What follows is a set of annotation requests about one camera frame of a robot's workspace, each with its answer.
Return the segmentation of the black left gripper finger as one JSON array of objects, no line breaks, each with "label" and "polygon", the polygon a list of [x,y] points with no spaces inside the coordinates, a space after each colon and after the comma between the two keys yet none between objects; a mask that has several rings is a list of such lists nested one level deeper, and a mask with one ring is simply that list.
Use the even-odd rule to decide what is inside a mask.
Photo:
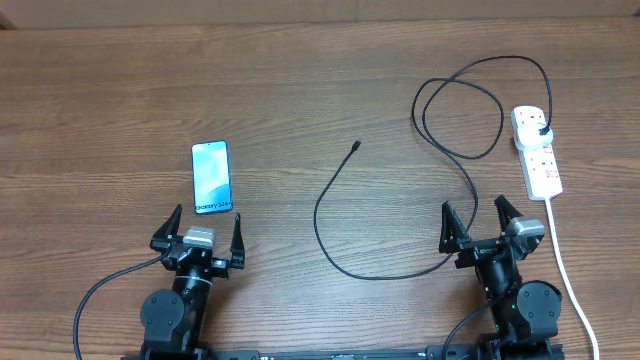
[{"label": "black left gripper finger", "polygon": [[178,237],[182,205],[178,204],[169,218],[155,231],[151,237],[150,248],[156,252],[166,252]]},{"label": "black left gripper finger", "polygon": [[245,267],[245,247],[241,233],[240,213],[237,213],[235,217],[230,252],[230,267],[233,269],[243,269]]}]

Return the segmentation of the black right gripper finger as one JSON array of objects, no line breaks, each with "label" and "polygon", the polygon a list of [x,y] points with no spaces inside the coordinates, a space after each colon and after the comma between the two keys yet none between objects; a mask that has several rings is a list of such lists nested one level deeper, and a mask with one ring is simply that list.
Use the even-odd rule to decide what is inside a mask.
[{"label": "black right gripper finger", "polygon": [[494,205],[498,213],[502,232],[506,232],[512,219],[522,217],[522,214],[506,199],[504,195],[498,196],[494,200]]},{"label": "black right gripper finger", "polygon": [[463,243],[471,241],[471,237],[448,201],[442,204],[441,210],[442,225],[438,250],[446,254],[457,253],[462,249]]}]

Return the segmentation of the blue Galaxy smartphone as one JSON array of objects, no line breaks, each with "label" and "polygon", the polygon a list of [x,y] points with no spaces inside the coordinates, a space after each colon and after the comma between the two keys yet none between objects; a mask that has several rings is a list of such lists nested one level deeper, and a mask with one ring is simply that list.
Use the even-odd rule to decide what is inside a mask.
[{"label": "blue Galaxy smartphone", "polygon": [[226,141],[194,144],[191,148],[194,208],[197,215],[233,209],[229,147]]}]

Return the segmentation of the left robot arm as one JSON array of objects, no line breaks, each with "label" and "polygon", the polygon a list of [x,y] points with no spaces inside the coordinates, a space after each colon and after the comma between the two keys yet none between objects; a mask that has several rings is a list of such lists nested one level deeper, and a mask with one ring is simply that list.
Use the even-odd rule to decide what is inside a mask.
[{"label": "left robot arm", "polygon": [[141,307],[142,359],[214,359],[215,352],[201,341],[213,280],[245,266],[240,215],[226,259],[214,255],[213,229],[194,226],[180,235],[181,214],[178,205],[151,237],[150,248],[160,253],[160,262],[174,279],[171,288],[152,293]]}]

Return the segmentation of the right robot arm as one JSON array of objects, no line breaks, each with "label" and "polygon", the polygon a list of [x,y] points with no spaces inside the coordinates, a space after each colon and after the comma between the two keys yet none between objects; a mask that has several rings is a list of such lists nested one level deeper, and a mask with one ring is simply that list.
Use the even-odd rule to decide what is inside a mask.
[{"label": "right robot arm", "polygon": [[[562,359],[558,335],[562,294],[541,280],[522,280],[517,263],[533,253],[541,243],[545,227],[533,217],[522,215],[504,197],[494,204],[500,235],[474,240],[453,207],[442,204],[439,251],[455,255],[458,269],[472,268],[483,288],[487,303],[464,318],[445,342],[427,349],[430,359]],[[455,335],[477,316],[489,311],[495,331],[481,334],[472,345],[455,345]]]}]

